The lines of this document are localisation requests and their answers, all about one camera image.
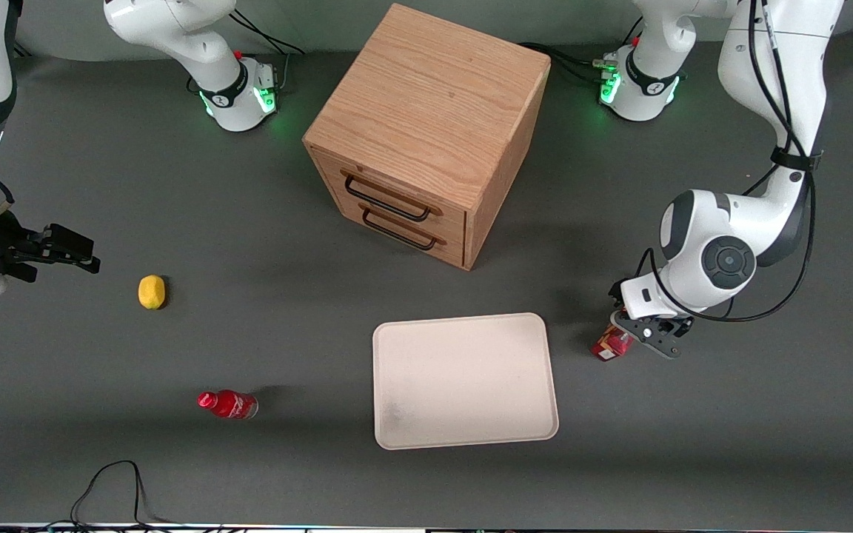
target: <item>bottle label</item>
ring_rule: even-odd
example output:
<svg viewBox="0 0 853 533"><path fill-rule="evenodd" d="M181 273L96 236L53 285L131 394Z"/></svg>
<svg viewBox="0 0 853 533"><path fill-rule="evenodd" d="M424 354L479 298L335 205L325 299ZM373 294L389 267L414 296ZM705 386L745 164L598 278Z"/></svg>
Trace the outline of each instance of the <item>bottle label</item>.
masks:
<svg viewBox="0 0 853 533"><path fill-rule="evenodd" d="M236 395L235 404L226 418L253 418L258 411L258 402L255 398L247 398Z"/></svg>

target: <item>drawer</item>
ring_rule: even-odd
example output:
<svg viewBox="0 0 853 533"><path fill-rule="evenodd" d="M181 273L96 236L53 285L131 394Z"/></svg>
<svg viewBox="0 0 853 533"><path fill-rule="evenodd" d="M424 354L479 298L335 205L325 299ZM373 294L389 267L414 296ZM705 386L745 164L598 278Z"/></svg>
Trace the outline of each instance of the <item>drawer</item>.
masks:
<svg viewBox="0 0 853 533"><path fill-rule="evenodd" d="M360 201L377 212L392 215L392 218L409 227L447 240L463 242L464 210L443 202L422 199L413 191L402 191L396 185L376 178L369 170L359 169L358 165L341 161L335 156L318 150L312 150L312 154L342 212L345 206Z"/></svg>
<svg viewBox="0 0 853 533"><path fill-rule="evenodd" d="M353 202L341 209L344 216L375 232L399 241L441 261L463 267L463 239L434 235L416 227L407 220L390 215L365 202Z"/></svg>

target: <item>wood grain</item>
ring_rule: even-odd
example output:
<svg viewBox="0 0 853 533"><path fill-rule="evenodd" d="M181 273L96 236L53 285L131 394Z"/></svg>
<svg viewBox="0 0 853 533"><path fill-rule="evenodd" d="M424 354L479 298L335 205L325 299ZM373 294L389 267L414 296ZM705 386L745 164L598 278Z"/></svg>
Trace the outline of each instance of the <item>wood grain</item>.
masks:
<svg viewBox="0 0 853 533"><path fill-rule="evenodd" d="M549 59L394 4L302 141L342 215L471 269L528 152ZM430 215L413 222L361 200Z"/></svg>
<svg viewBox="0 0 853 533"><path fill-rule="evenodd" d="M394 4L305 134L476 209L549 59Z"/></svg>
<svg viewBox="0 0 853 533"><path fill-rule="evenodd" d="M548 78L548 70L541 74L538 86L528 102L528 108L522 114L521 121L515 125L515 134L512 135L512 140L502 153L495 175L483 193L483 203L480 203L476 212L466 217L464 250L466 270L470 270L476 263L478 253L480 253L480 249L489 235L489 230L492 229L495 216L498 215L502 202L505 202L505 196L512 188L512 182L515 181L518 169L521 168L522 161L525 161L525 155L529 152L529 146L532 144L532 133L535 131L535 122L538 119L538 109L541 107L542 95L545 93L546 78Z"/></svg>

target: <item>gray table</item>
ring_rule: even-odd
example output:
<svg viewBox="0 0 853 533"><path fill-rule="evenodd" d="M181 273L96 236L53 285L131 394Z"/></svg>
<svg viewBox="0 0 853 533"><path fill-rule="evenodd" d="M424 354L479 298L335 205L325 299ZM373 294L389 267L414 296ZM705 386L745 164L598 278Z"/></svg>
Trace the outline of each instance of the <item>gray table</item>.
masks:
<svg viewBox="0 0 853 533"><path fill-rule="evenodd" d="M104 463L144 470L185 522L600 529L853 530L853 35L827 59L815 260L756 324L698 324L679 361L588 353L607 287L654 243L667 202L742 191L768 124L725 95L701 44L676 101L627 124L558 70L525 166L466 273L346 222L301 135L352 61L294 58L281 112L228 134L173 61L28 61L0 176L28 226L97 242L97 276L43 267L0 298L0 520L54 520ZM601 47L576 50L583 57ZM798 259L737 303L783 294ZM136 303L142 276L172 303ZM372 434L383 321L534 311L561 429L546 442L386 452ZM250 422L194 404L259 391ZM126 522L108 472L85 520Z"/></svg>

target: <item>bottle cap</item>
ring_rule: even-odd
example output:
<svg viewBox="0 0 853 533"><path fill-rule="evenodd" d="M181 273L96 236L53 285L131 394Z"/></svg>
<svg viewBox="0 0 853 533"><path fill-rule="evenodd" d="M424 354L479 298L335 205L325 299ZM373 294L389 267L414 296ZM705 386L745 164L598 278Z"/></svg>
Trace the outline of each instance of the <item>bottle cap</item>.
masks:
<svg viewBox="0 0 853 533"><path fill-rule="evenodd" d="M203 392L199 398L196 398L196 403L203 409L212 409L216 405L216 393Z"/></svg>

